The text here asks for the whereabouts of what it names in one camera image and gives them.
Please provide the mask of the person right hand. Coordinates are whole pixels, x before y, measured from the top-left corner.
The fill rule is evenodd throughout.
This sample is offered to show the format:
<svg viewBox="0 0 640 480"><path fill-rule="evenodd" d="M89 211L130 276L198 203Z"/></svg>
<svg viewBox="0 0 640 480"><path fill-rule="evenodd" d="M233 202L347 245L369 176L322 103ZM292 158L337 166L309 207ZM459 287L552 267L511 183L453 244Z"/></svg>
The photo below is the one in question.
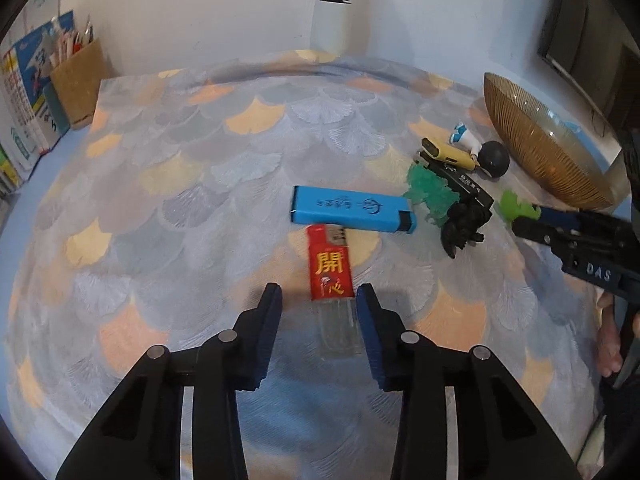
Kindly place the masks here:
<svg viewBox="0 0 640 480"><path fill-rule="evenodd" d="M597 303L601 310L601 325L597 334L597 370L602 377L616 374L623 366L620 354L620 332L615 323L615 298L604 292Z"/></svg>

